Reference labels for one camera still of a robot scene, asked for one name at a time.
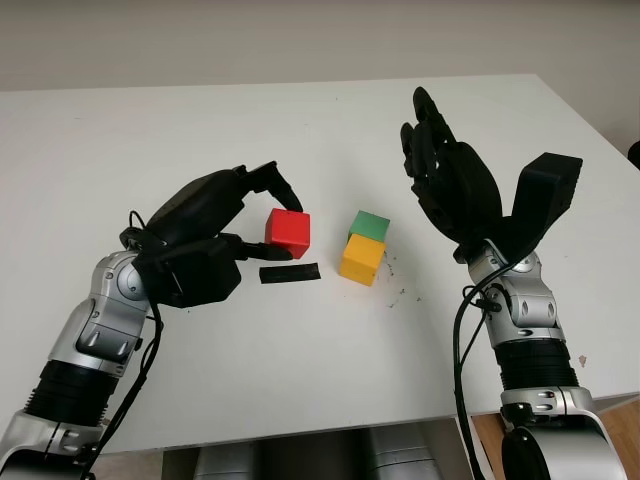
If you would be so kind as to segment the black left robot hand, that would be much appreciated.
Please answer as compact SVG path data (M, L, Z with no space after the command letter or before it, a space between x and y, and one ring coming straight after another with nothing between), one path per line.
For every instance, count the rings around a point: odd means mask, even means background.
M251 192L268 192L285 209L303 211L274 161L253 170L244 165L219 170L185 185L149 219L144 231L154 242L142 245L136 262L161 262L184 255L203 257L215 265L249 258L292 260L293 254L285 247L246 243L224 231Z

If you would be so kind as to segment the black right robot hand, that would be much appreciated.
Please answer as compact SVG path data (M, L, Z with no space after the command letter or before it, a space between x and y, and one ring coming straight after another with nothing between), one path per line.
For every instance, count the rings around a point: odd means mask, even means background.
M413 106L417 123L400 130L411 191L436 229L456 244L456 262L468 263L502 219L497 184L477 152L456 139L424 88L415 89Z

